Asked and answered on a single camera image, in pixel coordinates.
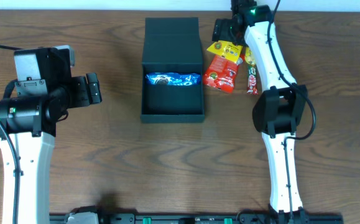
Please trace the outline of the yellow snack bag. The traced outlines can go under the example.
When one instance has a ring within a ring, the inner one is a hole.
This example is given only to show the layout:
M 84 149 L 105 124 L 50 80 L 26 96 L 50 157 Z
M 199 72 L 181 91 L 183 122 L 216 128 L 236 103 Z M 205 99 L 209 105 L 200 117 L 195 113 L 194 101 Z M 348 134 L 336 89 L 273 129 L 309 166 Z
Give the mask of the yellow snack bag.
M 236 63 L 240 58 L 243 46 L 235 45 L 232 42 L 219 40 L 211 44 L 207 51 L 220 56 L 226 60 Z

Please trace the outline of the red snack bag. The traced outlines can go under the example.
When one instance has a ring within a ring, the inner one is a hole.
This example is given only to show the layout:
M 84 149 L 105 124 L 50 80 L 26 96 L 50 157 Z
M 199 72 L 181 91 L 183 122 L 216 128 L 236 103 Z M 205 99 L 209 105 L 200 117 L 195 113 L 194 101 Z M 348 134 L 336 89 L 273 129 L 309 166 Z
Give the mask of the red snack bag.
M 236 63 L 215 55 L 203 75 L 203 84 L 226 93 L 232 93 L 238 69 L 239 65 Z

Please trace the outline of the blue Oreo cookie pack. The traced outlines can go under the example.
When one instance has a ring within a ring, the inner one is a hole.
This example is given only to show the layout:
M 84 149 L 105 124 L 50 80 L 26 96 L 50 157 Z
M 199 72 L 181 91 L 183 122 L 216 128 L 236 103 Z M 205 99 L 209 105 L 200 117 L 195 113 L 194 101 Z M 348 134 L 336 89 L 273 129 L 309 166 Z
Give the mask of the blue Oreo cookie pack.
M 201 75 L 196 73 L 155 72 L 145 77 L 150 85 L 190 86 L 201 82 Z

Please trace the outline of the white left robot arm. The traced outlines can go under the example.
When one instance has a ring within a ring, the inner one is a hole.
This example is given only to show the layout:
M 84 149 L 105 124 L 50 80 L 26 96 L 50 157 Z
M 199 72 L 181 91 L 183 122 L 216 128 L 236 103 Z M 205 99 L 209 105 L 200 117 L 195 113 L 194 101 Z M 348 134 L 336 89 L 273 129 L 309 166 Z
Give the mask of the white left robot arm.
M 50 162 L 57 123 L 72 108 L 102 102 L 95 73 L 74 77 L 69 45 L 16 49 L 17 78 L 0 101 L 3 223 L 50 223 Z

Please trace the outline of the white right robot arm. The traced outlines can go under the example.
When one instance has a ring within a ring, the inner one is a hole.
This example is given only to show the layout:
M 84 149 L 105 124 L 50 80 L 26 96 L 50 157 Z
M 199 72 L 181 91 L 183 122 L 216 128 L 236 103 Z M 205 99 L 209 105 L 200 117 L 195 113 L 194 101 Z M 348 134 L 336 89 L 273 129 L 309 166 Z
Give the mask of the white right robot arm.
M 287 68 L 275 33 L 275 11 L 256 1 L 232 1 L 231 11 L 231 19 L 216 20 L 212 39 L 247 46 L 254 55 L 262 94 L 252 109 L 252 120 L 267 150 L 272 219 L 277 223 L 300 222 L 302 201 L 294 147 L 308 92 Z

